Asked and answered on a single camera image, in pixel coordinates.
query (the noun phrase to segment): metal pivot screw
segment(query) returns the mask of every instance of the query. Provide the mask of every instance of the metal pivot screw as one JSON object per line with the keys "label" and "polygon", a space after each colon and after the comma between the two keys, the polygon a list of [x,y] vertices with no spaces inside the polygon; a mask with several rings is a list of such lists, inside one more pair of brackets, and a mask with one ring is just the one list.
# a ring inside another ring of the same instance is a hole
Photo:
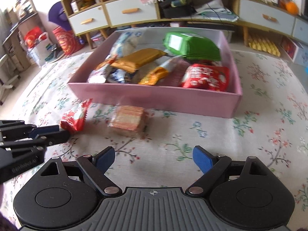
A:
{"label": "metal pivot screw", "polygon": [[119,189],[117,187],[107,187],[107,188],[105,188],[104,191],[105,191],[106,194],[113,195],[113,194],[116,194],[117,192],[119,192]]}
{"label": "metal pivot screw", "polygon": [[191,194],[194,194],[194,195],[198,195],[198,194],[201,194],[203,192],[203,189],[201,187],[190,187],[188,189],[188,192],[190,192]]}

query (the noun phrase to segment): blue gripper pad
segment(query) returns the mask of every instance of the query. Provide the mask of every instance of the blue gripper pad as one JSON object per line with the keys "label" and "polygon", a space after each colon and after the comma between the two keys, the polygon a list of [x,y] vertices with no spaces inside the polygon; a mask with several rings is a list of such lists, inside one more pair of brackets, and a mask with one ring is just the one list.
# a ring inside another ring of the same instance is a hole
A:
{"label": "blue gripper pad", "polygon": [[193,148],[192,155],[193,161],[204,174],[216,163],[216,157],[200,146],[195,146]]}
{"label": "blue gripper pad", "polygon": [[115,161],[116,152],[114,148],[107,147],[105,150],[99,152],[94,158],[94,166],[97,167],[102,174],[110,168]]}

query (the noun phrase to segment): yellow packaging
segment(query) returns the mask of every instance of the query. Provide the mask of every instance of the yellow packaging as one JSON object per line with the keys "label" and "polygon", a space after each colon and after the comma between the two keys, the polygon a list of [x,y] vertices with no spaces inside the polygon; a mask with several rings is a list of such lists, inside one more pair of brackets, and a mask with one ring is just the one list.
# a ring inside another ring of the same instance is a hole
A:
{"label": "yellow packaging", "polygon": [[128,73],[134,73],[143,65],[152,62],[166,54],[167,53],[159,49],[141,49],[128,56],[124,56],[116,60],[113,64],[111,64],[111,66],[125,70]]}
{"label": "yellow packaging", "polygon": [[165,78],[169,74],[168,70],[163,67],[157,67],[147,74],[138,84],[155,85],[160,79]]}

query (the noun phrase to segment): open cardboard box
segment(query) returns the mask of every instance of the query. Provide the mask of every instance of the open cardboard box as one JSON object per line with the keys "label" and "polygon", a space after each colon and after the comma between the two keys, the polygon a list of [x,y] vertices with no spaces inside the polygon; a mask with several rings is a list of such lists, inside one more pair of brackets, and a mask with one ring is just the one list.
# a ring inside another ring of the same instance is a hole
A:
{"label": "open cardboard box", "polygon": [[[136,50],[150,47],[164,50],[163,39],[170,31],[195,33],[211,39],[220,49],[223,66],[230,69],[227,92],[138,84],[87,83],[90,72],[109,55],[112,45],[121,33],[130,31],[143,33]],[[131,28],[115,31],[80,66],[68,85],[81,101],[92,98],[96,103],[121,103],[223,118],[233,116],[243,95],[238,69],[223,32],[201,28]]]}

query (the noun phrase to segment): bed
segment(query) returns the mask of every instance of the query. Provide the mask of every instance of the bed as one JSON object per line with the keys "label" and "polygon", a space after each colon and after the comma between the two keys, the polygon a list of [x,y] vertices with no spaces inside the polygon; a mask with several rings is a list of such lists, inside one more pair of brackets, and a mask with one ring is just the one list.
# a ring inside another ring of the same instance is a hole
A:
{"label": "bed", "polygon": [[[67,81],[90,53],[44,66],[16,103],[10,119],[37,126],[58,124],[62,114],[80,103]],[[176,187],[186,189],[202,172],[192,160],[200,145],[210,153],[233,160],[257,156],[294,195],[295,210],[288,227],[308,226],[308,96],[287,64],[251,52],[233,51],[243,87],[243,99],[233,119],[150,110],[143,138],[112,134],[107,123],[113,105],[92,103],[84,131],[68,143],[50,146],[45,160],[60,156],[75,160],[95,155],[107,146],[116,161],[106,172],[122,189]],[[1,212],[20,227],[13,199],[40,168],[38,166],[4,185]]]}

